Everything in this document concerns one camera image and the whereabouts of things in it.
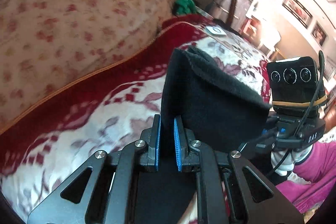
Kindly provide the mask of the right white gloved hand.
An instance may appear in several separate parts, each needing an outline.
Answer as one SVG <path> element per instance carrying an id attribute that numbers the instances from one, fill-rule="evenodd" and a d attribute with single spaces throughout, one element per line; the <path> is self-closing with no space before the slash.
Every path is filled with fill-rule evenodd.
<path id="1" fill-rule="evenodd" d="M 287 176 L 294 170 L 296 164 L 301 164 L 310 155 L 313 150 L 313 145 L 310 145 L 306 149 L 295 151 L 272 151 L 270 160 L 272 167 L 275 168 L 275 172 L 280 176 Z"/>

